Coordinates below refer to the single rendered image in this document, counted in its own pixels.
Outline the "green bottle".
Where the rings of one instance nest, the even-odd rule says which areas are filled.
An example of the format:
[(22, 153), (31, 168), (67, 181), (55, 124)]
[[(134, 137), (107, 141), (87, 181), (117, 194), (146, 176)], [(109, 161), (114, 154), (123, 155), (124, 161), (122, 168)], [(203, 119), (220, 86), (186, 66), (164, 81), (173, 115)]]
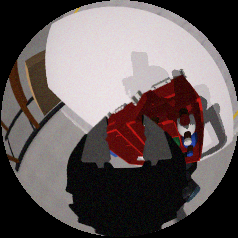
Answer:
[(179, 137), (174, 137), (173, 140), (175, 140), (177, 145), (180, 146), (180, 139), (179, 139)]

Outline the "red crate with dividers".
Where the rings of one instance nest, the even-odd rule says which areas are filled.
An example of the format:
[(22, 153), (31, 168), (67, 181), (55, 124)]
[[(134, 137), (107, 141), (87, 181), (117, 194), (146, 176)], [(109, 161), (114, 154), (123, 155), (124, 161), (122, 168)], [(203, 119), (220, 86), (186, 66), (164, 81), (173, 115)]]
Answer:
[[(178, 95), (178, 98), (170, 101), (170, 98), (175, 95)], [(146, 110), (146, 107), (161, 101), (164, 101), (164, 104)], [(193, 147), (193, 155), (185, 157), (185, 161), (186, 163), (197, 162), (200, 161), (203, 148), (203, 110), (200, 96), (183, 75), (172, 79), (170, 83), (167, 83), (153, 91), (149, 90), (143, 93), (135, 109), (127, 120), (126, 125), (145, 145), (147, 138), (144, 135), (145, 127), (142, 125), (142, 115), (152, 118), (168, 113), (167, 118), (161, 124), (159, 123), (158, 126), (164, 131), (167, 131), (172, 138), (179, 136), (179, 147), (181, 148), (182, 152), (187, 152), (187, 148), (185, 148), (182, 143), (182, 135), (180, 135), (177, 129), (177, 119), (179, 117), (175, 116), (172, 111), (190, 104), (193, 104), (193, 110), (191, 114), (194, 115), (196, 121), (196, 129), (194, 132), (197, 132), (200, 137), (198, 137), (199, 140)]]
[(137, 158), (143, 157), (144, 144), (126, 125), (134, 109), (135, 105), (131, 102), (109, 117), (106, 140), (109, 143), (110, 150), (121, 159), (129, 164), (143, 165), (145, 160), (137, 160)]

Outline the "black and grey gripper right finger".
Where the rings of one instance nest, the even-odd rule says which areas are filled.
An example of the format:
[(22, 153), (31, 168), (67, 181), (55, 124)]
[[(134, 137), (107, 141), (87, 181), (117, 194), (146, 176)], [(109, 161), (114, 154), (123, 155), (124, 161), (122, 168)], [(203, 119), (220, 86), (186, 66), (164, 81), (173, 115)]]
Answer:
[(184, 154), (167, 131), (161, 129), (146, 115), (142, 115), (142, 125), (145, 127), (143, 159), (150, 160), (153, 165), (170, 168), (178, 174), (182, 188), (188, 186), (186, 178), (186, 161)]

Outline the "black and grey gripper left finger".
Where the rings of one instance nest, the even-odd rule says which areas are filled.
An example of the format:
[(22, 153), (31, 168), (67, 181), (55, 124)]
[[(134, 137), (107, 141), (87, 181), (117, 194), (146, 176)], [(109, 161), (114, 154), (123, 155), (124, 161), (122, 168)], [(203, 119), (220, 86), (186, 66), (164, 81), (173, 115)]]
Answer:
[(108, 116), (104, 116), (87, 134), (81, 138), (72, 151), (67, 163), (66, 192), (72, 194), (77, 178), (94, 168), (104, 168), (111, 160), (107, 135)]

